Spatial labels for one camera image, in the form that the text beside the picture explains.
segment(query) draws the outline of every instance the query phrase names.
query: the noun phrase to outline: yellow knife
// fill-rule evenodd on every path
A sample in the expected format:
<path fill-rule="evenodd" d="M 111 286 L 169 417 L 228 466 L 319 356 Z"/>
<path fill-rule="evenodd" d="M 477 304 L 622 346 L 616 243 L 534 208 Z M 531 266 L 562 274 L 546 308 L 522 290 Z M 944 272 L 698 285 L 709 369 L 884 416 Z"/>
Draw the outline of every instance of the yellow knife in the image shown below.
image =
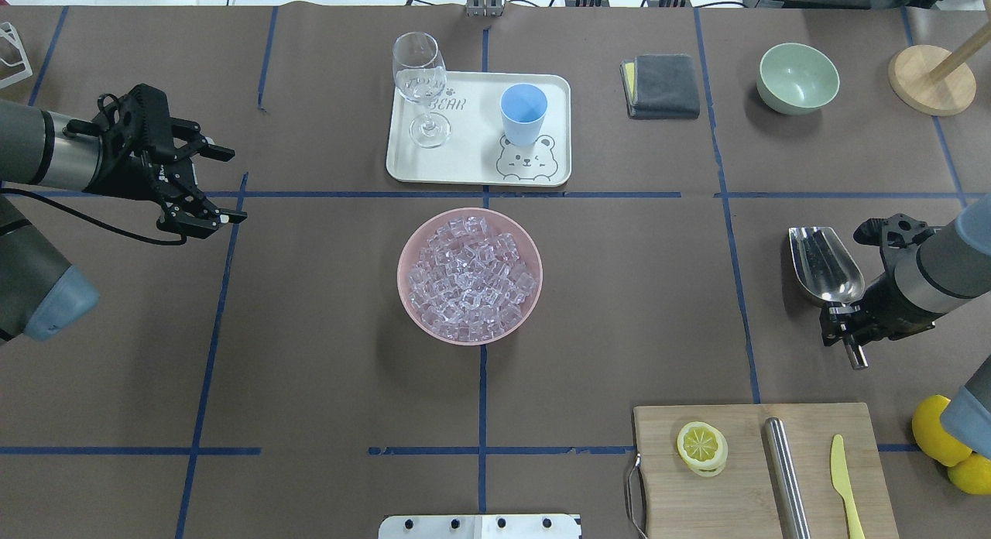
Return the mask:
<path fill-rule="evenodd" d="M 842 434 L 832 437 L 832 450 L 829 451 L 829 472 L 832 474 L 832 487 L 843 497 L 843 508 L 846 510 L 846 528 L 850 531 L 850 539 L 864 539 L 864 530 L 860 527 L 860 517 L 857 515 L 857 505 L 853 503 L 853 487 L 850 486 L 850 473 L 846 471 L 846 453 L 843 451 Z"/>

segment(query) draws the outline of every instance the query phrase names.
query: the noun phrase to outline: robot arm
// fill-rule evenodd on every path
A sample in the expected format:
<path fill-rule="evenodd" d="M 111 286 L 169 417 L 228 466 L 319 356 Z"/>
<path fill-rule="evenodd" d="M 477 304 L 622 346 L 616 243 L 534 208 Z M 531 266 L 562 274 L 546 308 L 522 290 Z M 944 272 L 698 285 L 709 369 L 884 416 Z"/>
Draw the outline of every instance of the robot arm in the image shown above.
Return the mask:
<path fill-rule="evenodd" d="M 826 345 L 902 339 L 934 328 L 935 320 L 991 291 L 991 194 L 944 228 L 907 215 L 868 219 L 853 238 L 881 249 L 884 273 L 845 313 L 824 307 Z M 991 458 L 991 358 L 960 388 L 941 416 L 946 431 Z"/>
<path fill-rule="evenodd" d="M 153 201 L 158 228 L 205 239 L 243 211 L 217 208 L 196 183 L 192 157 L 219 161 L 234 150 L 214 145 L 195 122 L 171 118 L 166 95 L 139 84 L 123 98 L 104 95 L 91 122 L 0 101 L 0 181 Z M 85 314 L 96 289 L 0 189 L 0 345 L 24 333 L 46 339 Z"/>

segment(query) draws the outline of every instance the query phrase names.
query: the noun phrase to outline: bear drawing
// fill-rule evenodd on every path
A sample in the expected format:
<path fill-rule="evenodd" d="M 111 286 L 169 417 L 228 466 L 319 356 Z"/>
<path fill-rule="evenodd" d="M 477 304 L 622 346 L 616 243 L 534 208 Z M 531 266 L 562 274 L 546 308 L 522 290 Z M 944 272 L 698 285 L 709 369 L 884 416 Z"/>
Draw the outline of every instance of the bear drawing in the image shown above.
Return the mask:
<path fill-rule="evenodd" d="M 495 169 L 503 179 L 516 178 L 517 181 L 546 179 L 550 182 L 558 170 L 554 158 L 554 139 L 541 134 L 531 146 L 516 146 L 509 138 L 499 138 L 502 154 L 495 162 Z"/>

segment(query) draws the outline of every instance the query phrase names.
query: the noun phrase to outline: cutting board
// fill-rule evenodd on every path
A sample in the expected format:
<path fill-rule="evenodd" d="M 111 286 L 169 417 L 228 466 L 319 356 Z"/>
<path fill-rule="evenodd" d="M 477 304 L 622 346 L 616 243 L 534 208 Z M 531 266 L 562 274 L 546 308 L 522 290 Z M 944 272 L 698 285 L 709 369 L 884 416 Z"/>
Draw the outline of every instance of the cutting board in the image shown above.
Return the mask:
<path fill-rule="evenodd" d="M 864 534 L 869 539 L 898 538 L 867 406 L 814 403 L 634 408 L 651 539 L 783 536 L 762 434 L 768 417 L 785 424 L 812 537 L 847 537 L 843 501 L 829 478 L 832 436 L 843 434 Z M 729 460 L 721 475 L 695 475 L 675 450 L 678 431 L 691 421 L 707 422 L 726 436 Z"/>

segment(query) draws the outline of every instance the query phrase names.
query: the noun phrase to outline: gray towel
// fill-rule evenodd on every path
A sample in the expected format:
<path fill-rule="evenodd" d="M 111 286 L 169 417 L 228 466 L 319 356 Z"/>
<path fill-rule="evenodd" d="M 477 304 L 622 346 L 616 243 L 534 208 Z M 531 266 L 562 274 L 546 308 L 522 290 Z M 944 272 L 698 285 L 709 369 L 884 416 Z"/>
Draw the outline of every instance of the gray towel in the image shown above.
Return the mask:
<path fill-rule="evenodd" d="M 630 118 L 698 118 L 698 87 L 694 62 L 688 55 L 640 55 L 633 62 L 624 60 L 622 80 Z"/>

